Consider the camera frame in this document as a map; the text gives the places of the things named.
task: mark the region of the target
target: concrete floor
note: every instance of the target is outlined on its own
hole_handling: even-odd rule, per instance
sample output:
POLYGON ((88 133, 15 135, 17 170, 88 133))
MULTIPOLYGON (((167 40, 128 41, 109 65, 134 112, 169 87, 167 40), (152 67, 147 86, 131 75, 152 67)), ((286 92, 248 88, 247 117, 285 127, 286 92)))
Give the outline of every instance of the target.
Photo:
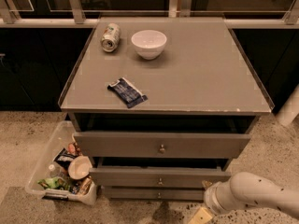
MULTIPOLYGON (((95 206, 77 202, 39 200, 24 187, 36 162, 64 113, 0 112, 0 223, 179 224, 200 203, 109 201, 98 197, 95 206)), ((252 139, 229 166, 234 174, 252 172, 280 186, 299 190, 299 118, 289 126, 273 115, 262 117, 252 139)), ((211 223, 299 223, 272 209, 233 211, 211 223)))

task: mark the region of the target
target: gray tabletop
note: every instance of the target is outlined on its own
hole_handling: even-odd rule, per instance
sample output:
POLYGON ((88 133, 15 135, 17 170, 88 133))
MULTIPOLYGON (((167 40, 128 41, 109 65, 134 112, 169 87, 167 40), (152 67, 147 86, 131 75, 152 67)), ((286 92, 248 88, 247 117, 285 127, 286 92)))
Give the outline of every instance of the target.
POLYGON ((271 112, 247 64, 220 18, 102 18, 61 109, 67 112, 179 112, 253 115, 271 112), (111 23, 121 27, 112 53, 100 40, 111 23), (166 34, 164 52, 155 60, 139 57, 134 33, 166 34), (125 77, 148 101, 131 109, 108 84, 125 77))

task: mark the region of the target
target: plastic container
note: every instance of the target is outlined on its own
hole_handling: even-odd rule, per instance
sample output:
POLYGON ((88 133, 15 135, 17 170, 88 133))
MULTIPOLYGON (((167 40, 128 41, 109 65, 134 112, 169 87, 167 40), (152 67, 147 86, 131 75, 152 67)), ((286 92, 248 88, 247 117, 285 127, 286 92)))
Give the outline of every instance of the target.
POLYGON ((36 195, 38 198, 53 200, 78 201, 88 205, 94 205, 96 201, 97 187, 92 183, 86 195, 75 195, 66 190, 43 189, 37 181, 50 176, 49 165, 52 164, 54 157, 63 147, 73 142, 73 132, 75 131, 71 121, 62 121, 56 127, 49 142, 40 156, 36 168, 34 169, 25 187, 26 192, 36 195))

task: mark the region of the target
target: white bowl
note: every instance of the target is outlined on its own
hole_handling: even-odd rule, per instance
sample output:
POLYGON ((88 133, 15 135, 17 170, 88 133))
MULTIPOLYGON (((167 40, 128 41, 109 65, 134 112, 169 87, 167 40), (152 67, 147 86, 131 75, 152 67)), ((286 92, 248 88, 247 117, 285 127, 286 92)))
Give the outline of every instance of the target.
POLYGON ((87 176, 92 167, 90 159, 87 156, 78 156, 70 163, 68 174, 73 179, 79 180, 87 176))
POLYGON ((164 50, 167 37, 158 31, 144 30, 135 33, 131 41, 138 55, 146 60, 152 60, 164 50))

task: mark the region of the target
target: silver can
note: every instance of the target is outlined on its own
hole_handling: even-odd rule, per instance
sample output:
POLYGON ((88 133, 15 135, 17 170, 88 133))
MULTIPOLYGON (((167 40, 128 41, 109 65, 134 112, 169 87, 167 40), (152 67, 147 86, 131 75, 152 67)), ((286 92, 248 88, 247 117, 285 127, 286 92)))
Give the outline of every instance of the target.
POLYGON ((102 36, 102 48, 106 52, 112 52, 117 48, 120 42, 121 28, 115 23, 109 24, 102 36))

